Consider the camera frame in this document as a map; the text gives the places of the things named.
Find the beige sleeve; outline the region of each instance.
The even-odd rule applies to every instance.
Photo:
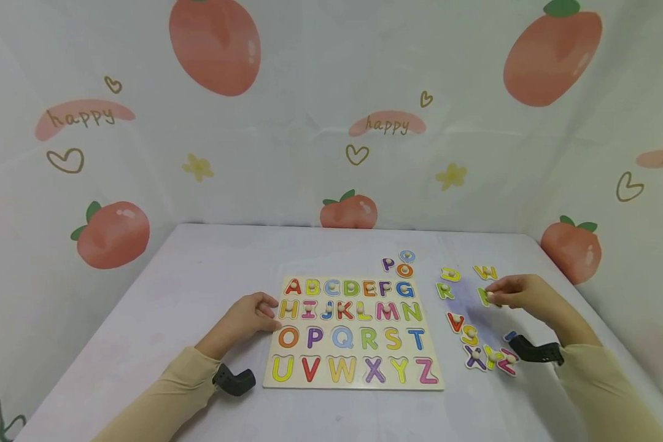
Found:
[[[211,382],[219,365],[219,361],[187,347],[93,442],[169,442],[219,389]]]
[[[562,349],[560,382],[587,424],[589,441],[663,441],[663,429],[626,379],[616,357],[601,346]]]

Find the left hand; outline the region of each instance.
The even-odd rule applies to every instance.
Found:
[[[240,298],[201,339],[196,349],[220,360],[238,341],[250,338],[255,332],[279,330],[282,324],[274,319],[272,309],[275,307],[277,299],[267,293],[256,292]]]
[[[275,307],[277,299],[267,293],[255,292],[234,302],[214,328],[220,327],[235,341],[248,339],[258,331],[274,332],[282,326],[274,319],[272,309]]]

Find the white table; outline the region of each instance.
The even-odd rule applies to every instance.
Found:
[[[581,441],[583,424],[551,364],[522,362],[517,378],[463,365],[434,288],[440,267],[499,276],[537,273],[587,318],[663,424],[663,396],[615,335],[531,238],[423,231],[179,225],[34,413],[18,442],[90,441],[195,344],[229,305],[263,290],[279,296],[283,275],[383,276],[382,257],[416,253],[413,263],[446,387],[444,392],[281,390],[261,387],[269,336],[227,355],[235,373],[253,369],[243,397],[216,396],[177,441]],[[535,344],[555,341],[523,311],[496,309]]]

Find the peach illustration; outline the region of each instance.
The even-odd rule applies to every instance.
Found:
[[[86,225],[71,233],[76,250],[96,269],[114,269],[142,255],[150,241],[150,222],[135,204],[119,201],[86,209]]]
[[[346,192],[339,201],[323,200],[319,213],[322,227],[373,228],[378,219],[375,203],[368,196],[356,195],[355,190]]]
[[[211,92],[239,96],[258,76],[258,29],[234,0],[177,0],[169,37],[182,68]]]
[[[579,79],[602,38],[602,19],[576,0],[552,0],[518,37],[503,67],[508,93],[527,106],[548,106]]]
[[[576,227],[572,219],[563,215],[559,223],[545,229],[540,240],[540,247],[574,285],[591,278],[602,260],[596,229],[595,223]]]

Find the black wrist strap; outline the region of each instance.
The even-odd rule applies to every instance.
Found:
[[[550,343],[541,346],[533,345],[525,336],[517,335],[508,341],[508,345],[523,361],[557,362],[560,366],[565,362],[560,353],[560,344]]]
[[[255,375],[248,368],[246,371],[234,375],[226,364],[221,363],[211,382],[232,396],[242,396],[255,386]]]

